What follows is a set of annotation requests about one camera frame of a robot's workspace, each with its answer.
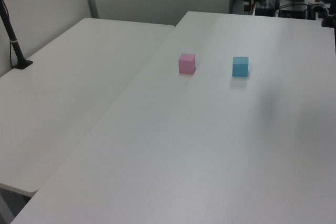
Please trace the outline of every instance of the cable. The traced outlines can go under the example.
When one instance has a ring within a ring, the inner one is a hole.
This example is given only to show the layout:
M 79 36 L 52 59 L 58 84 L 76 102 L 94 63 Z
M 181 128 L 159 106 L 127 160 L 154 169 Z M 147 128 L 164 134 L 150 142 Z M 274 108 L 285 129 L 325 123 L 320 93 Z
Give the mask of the cable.
M 304 3 L 302 3 L 302 4 L 286 4 L 286 5 L 281 5 L 281 6 L 279 7 L 279 9 L 286 8 L 286 7 L 290 7 L 290 6 L 297 6 L 297 5 L 305 5 L 305 6 L 308 6 L 307 4 L 304 4 Z
M 4 0 L 1 1 L 3 3 L 3 5 L 5 6 L 6 9 L 6 13 L 7 13 L 7 17 L 9 19 L 9 12 L 6 6 L 6 3 Z M 13 68 L 13 64 L 12 64 L 12 43 L 11 41 L 9 41 L 9 63 L 10 63 L 10 67 Z
M 8 12 L 8 9 L 7 9 L 7 6 L 6 6 L 6 3 L 5 3 L 5 1 L 4 1 L 4 0 L 2 0 L 2 3 L 3 3 L 3 4 L 4 4 L 4 6 L 5 6 L 6 13 L 7 13 L 7 17 L 8 17 L 8 19 L 9 19 L 9 12 Z
M 10 62 L 10 67 L 13 69 L 13 64 L 12 64 L 12 43 L 9 42 L 9 62 Z

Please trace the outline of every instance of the white tabletop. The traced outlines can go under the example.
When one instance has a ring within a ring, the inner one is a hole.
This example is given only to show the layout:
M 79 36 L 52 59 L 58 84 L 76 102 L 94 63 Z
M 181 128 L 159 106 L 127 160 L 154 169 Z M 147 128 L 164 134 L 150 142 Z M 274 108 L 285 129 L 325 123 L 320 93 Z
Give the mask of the white tabletop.
M 84 19 L 0 78 L 0 187 L 32 196 L 173 26 Z
M 188 12 L 13 224 L 333 223 L 335 83 L 333 29 Z

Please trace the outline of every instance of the floor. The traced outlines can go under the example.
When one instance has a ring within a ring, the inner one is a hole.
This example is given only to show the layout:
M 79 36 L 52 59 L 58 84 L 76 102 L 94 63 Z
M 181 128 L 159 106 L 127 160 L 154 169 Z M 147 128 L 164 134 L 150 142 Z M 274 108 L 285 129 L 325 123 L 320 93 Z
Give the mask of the floor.
M 7 216 L 2 216 L 0 214 L 0 224 L 9 224 L 11 221 L 7 221 L 6 219 L 12 219 L 13 216 L 17 216 L 19 214 L 19 212 L 23 209 L 23 207 L 28 203 L 28 201 L 30 200 L 29 197 L 23 196 L 21 194 L 16 194 L 14 192 L 8 191 L 8 190 L 4 190 L 4 189 L 0 189 L 0 196 L 1 196 L 1 200 L 4 200 L 4 202 L 0 202 L 0 203 L 4 203 L 7 206 L 3 206 L 2 204 L 0 204 L 0 207 L 2 207 L 1 212 L 6 212 L 8 213 L 8 211 L 11 212 L 11 214 L 7 215 Z
M 239 14 L 239 15 L 248 15 L 248 13 L 244 11 L 244 1 L 233 0 L 232 13 Z

